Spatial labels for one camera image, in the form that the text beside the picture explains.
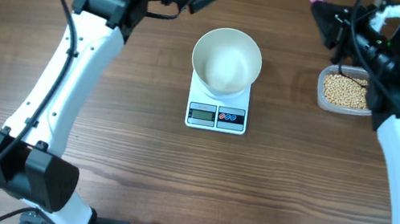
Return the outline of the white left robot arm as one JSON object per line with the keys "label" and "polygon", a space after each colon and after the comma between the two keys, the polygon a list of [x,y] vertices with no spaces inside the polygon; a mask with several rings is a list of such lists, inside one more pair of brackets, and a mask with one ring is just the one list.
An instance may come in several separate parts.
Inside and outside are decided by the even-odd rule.
{"label": "white left robot arm", "polygon": [[76,192],[80,171],[62,156],[84,101],[124,48],[148,4],[198,12],[216,0],[73,0],[67,28],[24,103],[0,129],[0,189],[48,224],[96,224]]}

